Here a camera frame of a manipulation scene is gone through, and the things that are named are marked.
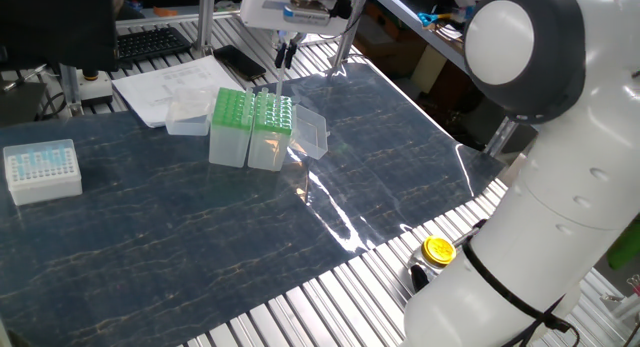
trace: monitor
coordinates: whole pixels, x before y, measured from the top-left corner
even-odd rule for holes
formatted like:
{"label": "monitor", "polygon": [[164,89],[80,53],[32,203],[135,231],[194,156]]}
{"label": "monitor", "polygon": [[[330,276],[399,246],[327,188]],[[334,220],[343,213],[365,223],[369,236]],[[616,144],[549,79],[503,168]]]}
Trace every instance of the monitor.
{"label": "monitor", "polygon": [[112,0],[0,0],[0,70],[116,70]]}

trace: yellow lid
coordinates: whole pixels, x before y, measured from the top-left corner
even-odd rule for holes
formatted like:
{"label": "yellow lid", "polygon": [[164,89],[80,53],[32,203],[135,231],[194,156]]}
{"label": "yellow lid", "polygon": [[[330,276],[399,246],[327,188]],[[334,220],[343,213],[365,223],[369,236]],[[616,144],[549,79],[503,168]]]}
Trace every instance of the yellow lid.
{"label": "yellow lid", "polygon": [[456,249],[444,238],[429,236],[422,243],[422,255],[431,263],[446,266],[456,258]]}

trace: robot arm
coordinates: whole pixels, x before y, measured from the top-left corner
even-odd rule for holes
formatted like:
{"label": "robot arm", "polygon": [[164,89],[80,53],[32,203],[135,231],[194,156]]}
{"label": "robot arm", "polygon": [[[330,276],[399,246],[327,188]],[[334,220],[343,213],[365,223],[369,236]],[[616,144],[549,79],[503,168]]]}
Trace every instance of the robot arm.
{"label": "robot arm", "polygon": [[[639,2],[480,0],[465,33],[480,90],[512,119],[543,123],[470,242],[538,311],[576,285],[640,211]],[[409,301],[405,344],[502,346],[532,322],[462,253]]]}

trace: black keyboard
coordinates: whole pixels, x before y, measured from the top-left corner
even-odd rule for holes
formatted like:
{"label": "black keyboard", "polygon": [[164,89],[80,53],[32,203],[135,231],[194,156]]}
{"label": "black keyboard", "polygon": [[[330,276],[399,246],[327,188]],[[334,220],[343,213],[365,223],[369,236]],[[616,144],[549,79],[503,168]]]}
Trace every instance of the black keyboard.
{"label": "black keyboard", "polygon": [[118,52],[123,61],[184,52],[189,48],[189,41],[173,27],[118,36]]}

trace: smartphone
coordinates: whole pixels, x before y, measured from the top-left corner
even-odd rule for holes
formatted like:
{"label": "smartphone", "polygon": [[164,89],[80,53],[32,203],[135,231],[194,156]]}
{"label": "smartphone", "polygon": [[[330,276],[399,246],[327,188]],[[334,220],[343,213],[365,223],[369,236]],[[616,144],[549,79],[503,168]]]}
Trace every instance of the smartphone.
{"label": "smartphone", "polygon": [[267,72],[264,67],[231,45],[218,48],[213,51],[213,55],[247,81],[262,77]]}

